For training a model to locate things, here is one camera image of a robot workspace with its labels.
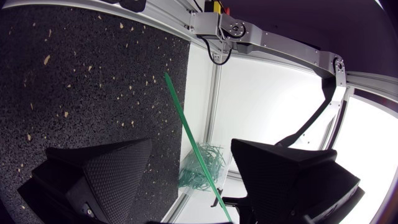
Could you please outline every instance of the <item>green plastic stick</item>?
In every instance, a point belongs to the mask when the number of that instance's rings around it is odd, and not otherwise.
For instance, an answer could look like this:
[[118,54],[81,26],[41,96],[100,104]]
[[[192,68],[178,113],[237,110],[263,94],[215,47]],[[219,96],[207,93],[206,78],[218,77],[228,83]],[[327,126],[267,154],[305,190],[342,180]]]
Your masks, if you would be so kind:
[[170,94],[172,95],[174,106],[177,109],[178,115],[180,115],[181,122],[182,122],[182,124],[184,126],[185,131],[187,132],[187,135],[188,135],[189,141],[191,142],[193,151],[195,152],[195,155],[197,155],[199,163],[200,163],[203,171],[205,172],[206,178],[209,181],[210,186],[211,186],[211,188],[214,191],[214,194],[216,194],[216,197],[217,197],[221,207],[223,208],[223,210],[225,212],[225,215],[228,218],[228,221],[232,222],[231,217],[229,216],[229,213],[228,213],[228,211],[227,211],[227,209],[225,207],[224,201],[221,198],[221,195],[218,193],[216,186],[214,185],[214,182],[213,182],[213,179],[210,176],[209,170],[207,169],[207,167],[205,165],[205,162],[203,161],[203,158],[202,158],[202,156],[201,156],[201,154],[199,152],[198,146],[197,146],[197,144],[196,144],[196,142],[195,142],[195,140],[193,138],[193,135],[191,133],[191,129],[188,126],[187,119],[185,119],[184,112],[182,110],[180,102],[178,101],[178,97],[177,97],[177,94],[175,92],[172,80],[170,79],[169,74],[167,72],[164,73],[164,76],[165,76],[165,79],[166,79],[167,86],[168,86],[168,88],[170,90]]

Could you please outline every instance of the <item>wood chip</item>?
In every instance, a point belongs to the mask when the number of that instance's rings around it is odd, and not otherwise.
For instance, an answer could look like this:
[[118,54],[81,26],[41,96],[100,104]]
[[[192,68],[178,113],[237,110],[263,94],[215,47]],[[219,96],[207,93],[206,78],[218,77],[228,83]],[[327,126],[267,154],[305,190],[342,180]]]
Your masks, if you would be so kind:
[[50,60],[50,55],[47,56],[47,57],[44,59],[44,65],[46,65],[46,64],[49,62],[49,60]]

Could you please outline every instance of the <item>black cable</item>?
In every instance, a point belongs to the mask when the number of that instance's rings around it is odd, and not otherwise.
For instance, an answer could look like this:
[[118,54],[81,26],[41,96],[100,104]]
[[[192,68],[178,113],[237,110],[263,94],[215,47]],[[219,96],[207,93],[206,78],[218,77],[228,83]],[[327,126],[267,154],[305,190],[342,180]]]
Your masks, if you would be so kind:
[[198,37],[201,38],[201,39],[205,42],[205,44],[206,44],[206,46],[207,46],[207,52],[209,53],[210,60],[211,60],[214,64],[216,64],[216,65],[224,65],[224,64],[229,60],[229,57],[231,56],[232,49],[229,50],[228,56],[227,56],[227,58],[225,59],[224,62],[221,62],[221,63],[215,62],[215,61],[214,61],[214,58],[211,56],[211,53],[210,53],[210,45],[209,45],[209,42],[208,42],[206,39],[204,39],[203,37],[201,37],[201,36],[198,36]]
[[197,7],[199,8],[200,12],[203,12],[203,10],[201,9],[201,7],[199,6],[199,4],[197,3],[197,0],[193,0],[195,2],[195,4],[197,5]]

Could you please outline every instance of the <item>black rubber mat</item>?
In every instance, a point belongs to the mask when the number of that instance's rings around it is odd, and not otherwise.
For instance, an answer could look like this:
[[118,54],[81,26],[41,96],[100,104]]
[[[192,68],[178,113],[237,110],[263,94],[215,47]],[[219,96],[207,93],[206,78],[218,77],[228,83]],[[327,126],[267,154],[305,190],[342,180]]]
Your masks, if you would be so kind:
[[151,138],[128,220],[160,221],[177,198],[189,43],[129,19],[63,6],[0,13],[0,191],[16,223],[38,223],[17,188],[48,147]]

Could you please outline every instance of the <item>white wall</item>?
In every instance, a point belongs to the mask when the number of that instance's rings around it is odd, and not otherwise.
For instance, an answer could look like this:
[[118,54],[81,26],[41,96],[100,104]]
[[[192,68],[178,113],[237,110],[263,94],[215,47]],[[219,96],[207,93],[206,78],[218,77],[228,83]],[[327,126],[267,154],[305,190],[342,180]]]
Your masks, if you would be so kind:
[[[222,197],[245,197],[247,195],[243,182],[227,178],[224,184],[224,191]],[[176,219],[176,223],[223,223],[228,222],[228,219],[221,208],[213,205],[215,194],[213,192],[195,193],[189,198],[181,214]],[[239,215],[235,208],[227,207],[227,211],[234,223],[239,224]]]
[[[207,50],[191,44],[188,56],[184,114],[196,142],[203,142],[205,135],[212,70],[213,62],[209,59]],[[190,141],[183,129],[180,161],[187,156],[191,149]]]
[[389,190],[398,166],[398,119],[350,98],[334,148],[337,163],[361,179],[365,191],[341,223],[370,223]]
[[[321,78],[273,63],[230,58],[221,71],[212,144],[232,138],[275,144],[295,133],[323,102]],[[238,170],[234,162],[231,170]]]

